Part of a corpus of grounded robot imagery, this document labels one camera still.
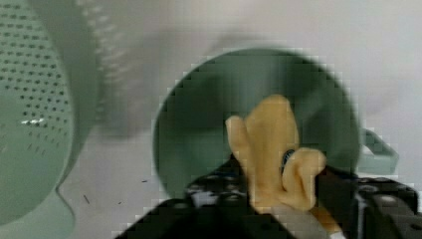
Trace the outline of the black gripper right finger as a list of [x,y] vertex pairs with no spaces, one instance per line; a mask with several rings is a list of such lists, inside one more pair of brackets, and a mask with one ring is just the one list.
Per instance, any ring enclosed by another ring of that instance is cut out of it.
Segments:
[[316,197],[346,239],[422,239],[419,195],[386,177],[359,177],[326,167]]

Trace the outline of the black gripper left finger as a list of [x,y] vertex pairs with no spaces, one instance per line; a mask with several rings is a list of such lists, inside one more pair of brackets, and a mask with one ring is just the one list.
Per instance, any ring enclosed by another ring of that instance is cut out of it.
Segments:
[[296,239],[276,218],[249,202],[240,163],[230,157],[189,183],[182,198],[150,209],[115,239]]

